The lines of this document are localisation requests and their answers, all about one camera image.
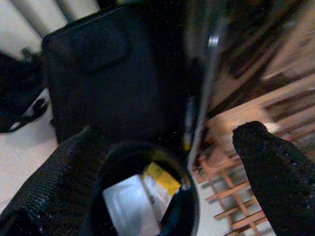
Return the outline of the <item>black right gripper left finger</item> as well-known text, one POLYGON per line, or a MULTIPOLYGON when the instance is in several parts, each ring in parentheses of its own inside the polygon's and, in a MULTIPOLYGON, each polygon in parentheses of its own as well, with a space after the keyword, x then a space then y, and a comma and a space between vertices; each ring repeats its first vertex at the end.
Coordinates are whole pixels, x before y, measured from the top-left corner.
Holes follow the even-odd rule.
POLYGON ((92 236, 106 138, 85 127, 60 143, 0 215, 3 236, 92 236))

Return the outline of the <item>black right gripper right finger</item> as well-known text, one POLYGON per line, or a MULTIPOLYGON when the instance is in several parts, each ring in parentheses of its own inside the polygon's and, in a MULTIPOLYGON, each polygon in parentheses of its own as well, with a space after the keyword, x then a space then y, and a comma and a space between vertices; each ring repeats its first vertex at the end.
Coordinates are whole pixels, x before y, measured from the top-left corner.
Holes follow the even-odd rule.
POLYGON ((265 216, 278 236, 315 234, 315 165, 259 121, 233 130, 232 143, 265 216))

